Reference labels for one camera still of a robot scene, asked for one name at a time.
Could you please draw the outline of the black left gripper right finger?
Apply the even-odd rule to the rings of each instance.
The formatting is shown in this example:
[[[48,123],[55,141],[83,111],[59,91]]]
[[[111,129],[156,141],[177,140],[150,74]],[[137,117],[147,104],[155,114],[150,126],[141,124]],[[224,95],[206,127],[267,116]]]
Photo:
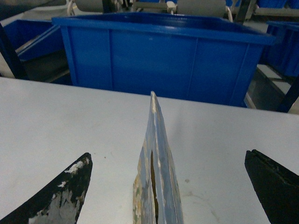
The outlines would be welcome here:
[[[299,176],[255,149],[246,151],[244,165],[269,222],[297,224]]]

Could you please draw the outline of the left gripper worn black left finger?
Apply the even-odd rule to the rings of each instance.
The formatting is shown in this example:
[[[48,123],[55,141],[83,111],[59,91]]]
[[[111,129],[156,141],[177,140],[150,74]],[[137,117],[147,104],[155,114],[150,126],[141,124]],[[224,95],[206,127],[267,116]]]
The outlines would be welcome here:
[[[2,224],[76,224],[91,180],[90,153],[84,153],[45,187],[0,220]]]

